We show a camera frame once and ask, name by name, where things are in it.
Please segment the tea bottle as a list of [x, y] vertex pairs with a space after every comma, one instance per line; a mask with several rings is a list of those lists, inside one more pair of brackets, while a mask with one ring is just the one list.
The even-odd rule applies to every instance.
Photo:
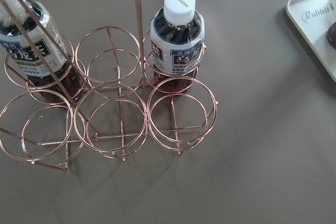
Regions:
[[64, 57], [67, 54], [65, 43], [53, 17], [43, 4], [22, 1], [34, 17], [30, 17], [17, 0], [5, 0], [34, 46], [29, 45], [4, 7], [1, 7], [1, 46], [33, 86], [47, 86], [60, 95], [79, 98], [83, 81]]
[[155, 85], [171, 75], [193, 78], [205, 37], [203, 16], [196, 0], [164, 0], [151, 20], [150, 38]]
[[336, 49], [336, 23], [333, 23], [327, 30], [327, 42], [329, 45]]

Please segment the white serving tray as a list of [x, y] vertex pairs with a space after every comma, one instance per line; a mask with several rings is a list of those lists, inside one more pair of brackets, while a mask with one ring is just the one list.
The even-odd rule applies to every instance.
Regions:
[[335, 80], [335, 49], [327, 42], [327, 31], [335, 23], [335, 0], [289, 0], [286, 13]]

